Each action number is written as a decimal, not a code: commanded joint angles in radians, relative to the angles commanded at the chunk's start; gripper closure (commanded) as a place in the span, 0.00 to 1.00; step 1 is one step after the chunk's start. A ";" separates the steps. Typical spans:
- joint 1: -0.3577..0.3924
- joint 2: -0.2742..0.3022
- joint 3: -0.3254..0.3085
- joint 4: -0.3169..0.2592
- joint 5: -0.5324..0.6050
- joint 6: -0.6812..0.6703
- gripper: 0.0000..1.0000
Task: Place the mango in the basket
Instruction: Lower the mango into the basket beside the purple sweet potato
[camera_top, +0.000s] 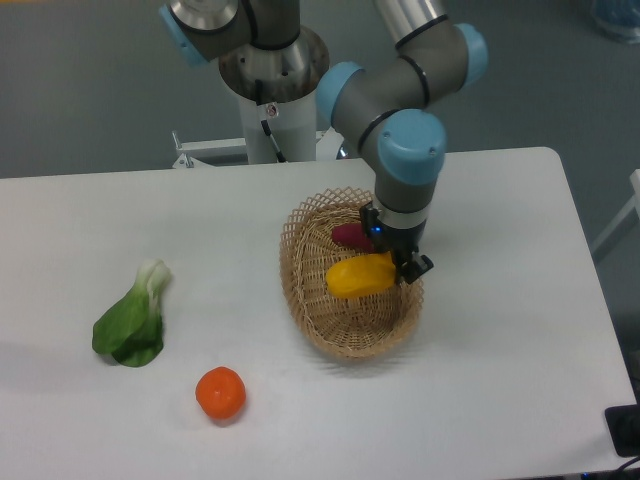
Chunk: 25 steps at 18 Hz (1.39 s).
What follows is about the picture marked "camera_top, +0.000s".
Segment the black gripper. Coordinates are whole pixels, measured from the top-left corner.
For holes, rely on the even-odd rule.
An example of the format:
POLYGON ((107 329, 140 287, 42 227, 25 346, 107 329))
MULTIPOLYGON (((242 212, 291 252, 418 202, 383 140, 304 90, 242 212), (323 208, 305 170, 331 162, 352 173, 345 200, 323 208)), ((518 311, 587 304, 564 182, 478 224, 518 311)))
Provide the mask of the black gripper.
POLYGON ((418 250, 426 225, 420 212, 378 210, 372 201, 359 209, 364 236, 375 253, 392 251, 396 283, 412 284, 433 268, 433 261, 418 250))

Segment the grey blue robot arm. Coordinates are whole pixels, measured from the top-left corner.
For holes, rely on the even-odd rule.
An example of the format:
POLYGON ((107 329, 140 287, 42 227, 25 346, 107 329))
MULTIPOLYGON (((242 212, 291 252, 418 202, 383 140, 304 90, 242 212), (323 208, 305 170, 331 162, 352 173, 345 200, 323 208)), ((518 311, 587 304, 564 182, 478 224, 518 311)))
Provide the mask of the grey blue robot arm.
POLYGON ((240 107, 250 163, 314 159, 318 118, 342 136, 375 174, 363 232, 390 254, 397 279, 412 283, 432 267, 419 242, 447 148, 428 107, 480 79, 488 49, 440 1, 376 7, 397 56, 374 73, 332 64, 296 1, 169 1, 159 14, 188 63, 217 63, 240 107))

